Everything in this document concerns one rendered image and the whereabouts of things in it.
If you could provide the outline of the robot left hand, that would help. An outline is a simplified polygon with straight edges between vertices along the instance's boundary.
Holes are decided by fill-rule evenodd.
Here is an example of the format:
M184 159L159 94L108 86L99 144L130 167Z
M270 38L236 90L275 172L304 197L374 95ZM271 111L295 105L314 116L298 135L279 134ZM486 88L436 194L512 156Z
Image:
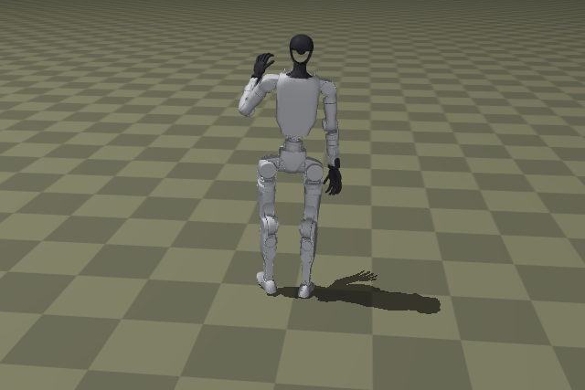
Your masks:
M265 72L265 69L274 62L274 60L270 61L268 64L267 61L270 57L274 57L273 54L271 53L264 53L261 55L258 55L256 58L256 63L254 64L254 74L251 75L252 78L258 78L257 79L257 83L256 85L259 83L259 81L262 78L262 74Z

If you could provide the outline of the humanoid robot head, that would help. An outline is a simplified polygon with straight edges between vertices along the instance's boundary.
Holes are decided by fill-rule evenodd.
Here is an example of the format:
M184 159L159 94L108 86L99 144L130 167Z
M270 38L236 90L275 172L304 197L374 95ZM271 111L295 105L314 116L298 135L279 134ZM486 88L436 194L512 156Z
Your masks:
M314 43L307 35L296 35L290 42L290 54L293 61L293 70L286 74L290 78L295 79L308 79L312 76L306 71L306 63L309 61L314 49ZM297 62L293 57L293 50L297 50L297 53L303 55L305 51L310 51L308 58L304 62Z

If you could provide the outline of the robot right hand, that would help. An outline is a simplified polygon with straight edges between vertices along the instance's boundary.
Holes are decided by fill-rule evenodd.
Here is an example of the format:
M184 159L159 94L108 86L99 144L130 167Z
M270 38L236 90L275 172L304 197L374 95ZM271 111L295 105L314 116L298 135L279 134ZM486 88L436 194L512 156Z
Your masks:
M335 159L335 166L331 166L328 164L328 168L330 169L329 174L325 178L323 184L325 184L327 182L328 178L330 180L330 184L329 184L328 189L325 192L328 193L331 190L331 188L333 187L331 192L329 193L329 195L337 195L340 193L340 191L342 189L342 182L341 182L342 177L341 177L341 174L338 170L338 168L340 168L339 158Z

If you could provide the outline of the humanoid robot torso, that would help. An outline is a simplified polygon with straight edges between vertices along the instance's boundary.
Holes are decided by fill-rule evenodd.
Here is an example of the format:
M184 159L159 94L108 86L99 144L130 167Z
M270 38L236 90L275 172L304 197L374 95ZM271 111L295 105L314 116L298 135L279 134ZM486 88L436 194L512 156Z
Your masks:
M284 69L276 86L276 121L287 138L279 149L278 171L296 174L305 170L302 138L309 135L315 124L321 87L315 72L313 75L306 70L311 78L295 79L286 75L291 71Z

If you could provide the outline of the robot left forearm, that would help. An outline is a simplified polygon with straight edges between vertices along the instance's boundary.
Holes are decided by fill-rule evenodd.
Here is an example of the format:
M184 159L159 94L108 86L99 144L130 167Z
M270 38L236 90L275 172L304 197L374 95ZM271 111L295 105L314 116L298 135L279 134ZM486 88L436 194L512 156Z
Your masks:
M240 101L239 101L238 111L240 111L242 109L242 107L245 104L245 101L248 99L250 93L255 88L256 83L257 83L257 79L258 78L251 78L249 84L245 87L243 95L241 96Z

